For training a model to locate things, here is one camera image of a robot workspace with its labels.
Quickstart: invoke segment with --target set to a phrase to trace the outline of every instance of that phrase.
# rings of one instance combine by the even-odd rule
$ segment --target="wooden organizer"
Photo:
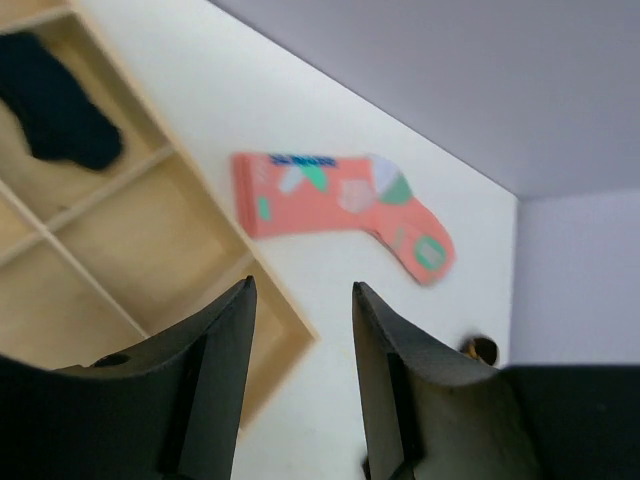
[[[85,20],[62,1],[0,6],[0,33],[39,35],[126,145],[106,173],[37,160],[0,102],[0,351],[43,368],[89,365],[253,275],[245,428],[314,333]]]

